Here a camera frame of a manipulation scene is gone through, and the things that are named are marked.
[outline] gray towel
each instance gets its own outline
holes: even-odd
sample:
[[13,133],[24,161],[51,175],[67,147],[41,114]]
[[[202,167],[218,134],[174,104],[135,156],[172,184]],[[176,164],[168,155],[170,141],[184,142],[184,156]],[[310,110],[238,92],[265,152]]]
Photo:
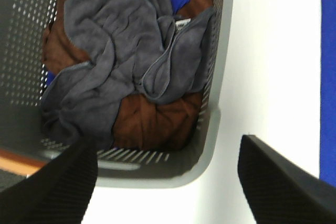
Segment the gray towel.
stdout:
[[172,14],[170,0],[67,0],[65,32],[91,60],[61,71],[44,93],[46,134],[65,144],[91,136],[107,149],[122,98],[140,92],[167,104],[201,91],[203,37],[214,11],[178,33]]

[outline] floor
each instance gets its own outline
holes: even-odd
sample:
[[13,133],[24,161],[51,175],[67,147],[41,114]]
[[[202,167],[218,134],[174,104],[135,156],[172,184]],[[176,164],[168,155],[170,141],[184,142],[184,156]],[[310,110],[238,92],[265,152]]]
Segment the floor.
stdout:
[[97,187],[82,223],[255,223],[236,172],[246,133],[318,176],[320,22],[320,0],[234,0],[208,169],[174,189]]

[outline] laundry basket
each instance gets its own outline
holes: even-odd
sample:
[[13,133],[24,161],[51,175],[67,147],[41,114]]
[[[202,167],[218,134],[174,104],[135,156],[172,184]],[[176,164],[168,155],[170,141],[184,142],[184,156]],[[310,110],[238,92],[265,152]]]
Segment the laundry basket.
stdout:
[[[228,0],[226,5],[230,7],[231,2]],[[230,10],[226,10],[227,24],[222,24],[220,32],[223,0],[214,0],[214,5],[216,17],[209,30],[212,59],[202,109],[190,143],[175,152],[117,148],[99,151],[97,185],[176,187],[191,182],[207,168],[220,121],[218,99],[230,26]],[[56,0],[0,0],[0,148],[42,161],[49,161],[67,148],[41,133],[39,111],[47,77],[47,70],[40,62],[41,35],[54,20],[55,6]],[[221,53],[217,54],[219,32],[223,40]]]

